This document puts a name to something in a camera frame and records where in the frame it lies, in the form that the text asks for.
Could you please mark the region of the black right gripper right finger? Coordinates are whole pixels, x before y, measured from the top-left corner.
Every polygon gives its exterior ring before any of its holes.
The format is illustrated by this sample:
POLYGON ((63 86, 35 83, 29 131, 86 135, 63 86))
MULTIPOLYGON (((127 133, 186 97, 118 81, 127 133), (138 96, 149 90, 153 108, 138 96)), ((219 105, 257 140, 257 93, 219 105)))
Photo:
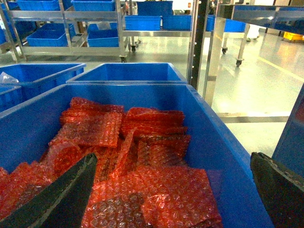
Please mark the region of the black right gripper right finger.
POLYGON ((250 158, 250 169, 262 203, 276 228, 304 226, 304 179, 261 152, 250 158))

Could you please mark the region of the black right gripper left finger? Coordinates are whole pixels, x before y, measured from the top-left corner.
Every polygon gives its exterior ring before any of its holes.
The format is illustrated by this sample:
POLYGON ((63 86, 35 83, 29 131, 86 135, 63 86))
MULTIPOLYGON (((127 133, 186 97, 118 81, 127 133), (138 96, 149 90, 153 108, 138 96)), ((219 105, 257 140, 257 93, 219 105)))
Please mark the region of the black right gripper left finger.
POLYGON ((97 157, 90 153, 28 203, 1 220, 2 228, 78 228, 91 195, 97 157))

